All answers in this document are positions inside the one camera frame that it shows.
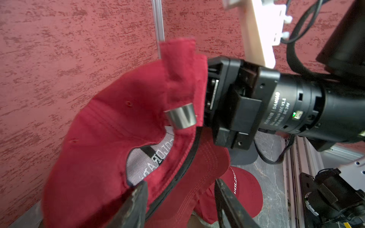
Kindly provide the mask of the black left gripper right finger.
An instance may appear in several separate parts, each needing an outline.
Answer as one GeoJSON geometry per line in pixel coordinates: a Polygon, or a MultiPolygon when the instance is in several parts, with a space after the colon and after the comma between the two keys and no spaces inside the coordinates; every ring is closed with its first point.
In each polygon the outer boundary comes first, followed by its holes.
{"type": "Polygon", "coordinates": [[[220,228],[259,228],[222,179],[215,180],[214,193],[220,228]]]}

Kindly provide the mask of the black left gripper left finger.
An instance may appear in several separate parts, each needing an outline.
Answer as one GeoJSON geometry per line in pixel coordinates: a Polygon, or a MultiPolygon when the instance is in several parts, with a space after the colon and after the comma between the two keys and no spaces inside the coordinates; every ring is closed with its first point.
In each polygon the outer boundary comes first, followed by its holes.
{"type": "Polygon", "coordinates": [[[147,202],[147,182],[141,181],[106,227],[143,228],[145,223],[147,202]]]}

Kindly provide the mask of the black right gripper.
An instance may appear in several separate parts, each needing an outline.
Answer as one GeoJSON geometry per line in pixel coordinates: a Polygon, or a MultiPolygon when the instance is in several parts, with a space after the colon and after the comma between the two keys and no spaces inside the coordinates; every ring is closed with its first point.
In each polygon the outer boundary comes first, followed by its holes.
{"type": "Polygon", "coordinates": [[[248,150],[280,80],[280,72],[243,59],[208,59],[204,125],[217,146],[248,150]]]}

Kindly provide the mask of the red baseball cap front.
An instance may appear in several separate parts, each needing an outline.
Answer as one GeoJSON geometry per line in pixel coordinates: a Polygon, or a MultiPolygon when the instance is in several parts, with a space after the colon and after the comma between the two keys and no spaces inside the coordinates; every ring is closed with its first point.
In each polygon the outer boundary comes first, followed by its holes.
{"type": "MultiPolygon", "coordinates": [[[[220,179],[225,182],[252,218],[261,212],[263,206],[262,190],[258,180],[251,173],[231,166],[220,179]]],[[[209,224],[218,221],[214,184],[199,198],[194,211],[209,224]]]]}

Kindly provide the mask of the red baseball cap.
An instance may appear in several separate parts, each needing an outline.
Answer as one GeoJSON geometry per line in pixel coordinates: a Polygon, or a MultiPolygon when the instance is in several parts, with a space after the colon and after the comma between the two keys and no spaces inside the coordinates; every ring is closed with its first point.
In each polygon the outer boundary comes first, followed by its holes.
{"type": "Polygon", "coordinates": [[[162,58],[127,72],[77,114],[43,192],[47,228],[106,228],[140,184],[140,224],[185,228],[218,220],[214,181],[230,164],[203,126],[207,57],[195,40],[160,45],[162,58]]]}
{"type": "MultiPolygon", "coordinates": [[[[225,182],[252,218],[261,212],[263,206],[262,190],[258,180],[251,173],[231,166],[220,179],[225,182]]],[[[199,198],[194,211],[209,224],[218,221],[214,184],[199,198]]]]}

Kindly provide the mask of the red baseball cap back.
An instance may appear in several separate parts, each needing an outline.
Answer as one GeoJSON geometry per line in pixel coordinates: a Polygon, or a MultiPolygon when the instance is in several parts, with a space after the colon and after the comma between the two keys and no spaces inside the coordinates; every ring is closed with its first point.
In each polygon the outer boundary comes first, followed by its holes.
{"type": "Polygon", "coordinates": [[[140,184],[140,224],[185,228],[218,220],[214,181],[230,164],[203,126],[207,57],[195,40],[160,45],[162,58],[127,72],[77,114],[43,192],[47,228],[106,228],[140,184]]]}

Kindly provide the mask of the dark grey baseball cap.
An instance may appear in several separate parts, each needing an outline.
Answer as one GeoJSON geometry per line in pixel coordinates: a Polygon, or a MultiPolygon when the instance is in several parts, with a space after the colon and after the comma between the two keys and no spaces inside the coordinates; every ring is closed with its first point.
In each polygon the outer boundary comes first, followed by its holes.
{"type": "Polygon", "coordinates": [[[252,164],[259,156],[254,142],[248,150],[228,149],[228,151],[232,166],[252,164]]]}

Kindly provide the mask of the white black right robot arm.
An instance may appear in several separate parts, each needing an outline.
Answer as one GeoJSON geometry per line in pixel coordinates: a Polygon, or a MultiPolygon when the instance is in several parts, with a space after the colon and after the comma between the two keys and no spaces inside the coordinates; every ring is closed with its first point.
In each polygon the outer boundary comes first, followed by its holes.
{"type": "Polygon", "coordinates": [[[238,8],[245,59],[208,60],[205,122],[216,145],[247,150],[258,131],[306,137],[319,151],[365,139],[365,3],[354,1],[317,61],[305,68],[295,43],[319,15],[317,1],[291,33],[285,5],[274,1],[224,1],[238,8]]]}

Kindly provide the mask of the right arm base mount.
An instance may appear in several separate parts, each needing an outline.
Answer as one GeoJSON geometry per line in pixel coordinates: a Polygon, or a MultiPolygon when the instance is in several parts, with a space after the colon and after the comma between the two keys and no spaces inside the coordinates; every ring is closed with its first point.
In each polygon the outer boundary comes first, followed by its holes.
{"type": "Polygon", "coordinates": [[[299,175],[305,228],[363,228],[365,192],[355,190],[339,169],[324,169],[315,177],[299,175]]]}

